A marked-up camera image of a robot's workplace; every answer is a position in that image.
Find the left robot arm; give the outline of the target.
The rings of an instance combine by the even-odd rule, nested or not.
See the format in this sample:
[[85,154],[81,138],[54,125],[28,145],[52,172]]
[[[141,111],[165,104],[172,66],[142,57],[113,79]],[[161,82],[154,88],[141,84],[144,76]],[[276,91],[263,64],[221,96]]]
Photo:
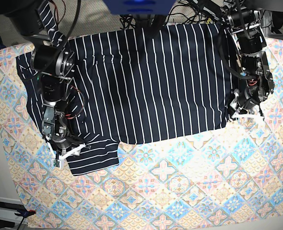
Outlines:
[[[231,76],[238,80],[238,88],[232,91],[228,101],[229,116],[232,120],[263,119],[262,110],[255,112],[254,108],[260,107],[273,94],[274,81],[267,55],[263,51],[267,43],[260,25],[260,12],[245,7],[240,0],[227,0],[220,10],[219,54]],[[225,57],[223,39],[233,42],[235,67]]]

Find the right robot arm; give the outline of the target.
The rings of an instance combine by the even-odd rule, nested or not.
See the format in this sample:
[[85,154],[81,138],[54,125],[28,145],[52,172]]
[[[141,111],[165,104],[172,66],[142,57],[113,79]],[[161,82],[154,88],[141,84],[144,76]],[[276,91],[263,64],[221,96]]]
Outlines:
[[85,143],[70,131],[69,113],[74,86],[75,53],[62,34],[48,0],[0,0],[0,15],[34,45],[18,59],[18,73],[27,89],[27,109],[53,155],[52,165],[63,168],[70,156],[79,156]]

